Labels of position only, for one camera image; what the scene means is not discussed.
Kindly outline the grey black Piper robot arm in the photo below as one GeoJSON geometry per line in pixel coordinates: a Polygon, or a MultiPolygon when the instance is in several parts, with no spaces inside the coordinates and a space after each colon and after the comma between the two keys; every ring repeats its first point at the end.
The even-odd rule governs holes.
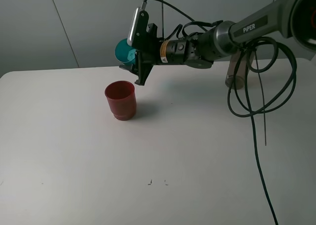
{"type": "Polygon", "coordinates": [[[144,85],[155,65],[187,65],[208,69],[215,60],[235,54],[247,44],[259,41],[262,36],[279,32],[288,39],[294,38],[301,46],[313,51],[316,48],[316,0],[277,0],[245,19],[206,23],[191,19],[200,33],[187,34],[179,25],[175,34],[181,38],[159,38],[157,26],[149,23],[147,1],[136,8],[126,48],[116,47],[115,55],[120,68],[138,78],[144,85]]]}

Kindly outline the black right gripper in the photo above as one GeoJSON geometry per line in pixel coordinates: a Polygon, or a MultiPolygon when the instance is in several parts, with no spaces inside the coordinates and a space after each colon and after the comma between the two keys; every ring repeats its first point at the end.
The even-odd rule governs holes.
{"type": "Polygon", "coordinates": [[[132,74],[137,74],[136,85],[144,86],[154,65],[187,65],[198,67],[196,50],[198,33],[193,32],[179,37],[183,26],[179,24],[167,38],[157,37],[157,26],[148,25],[143,37],[137,39],[135,64],[119,66],[132,74]]]}

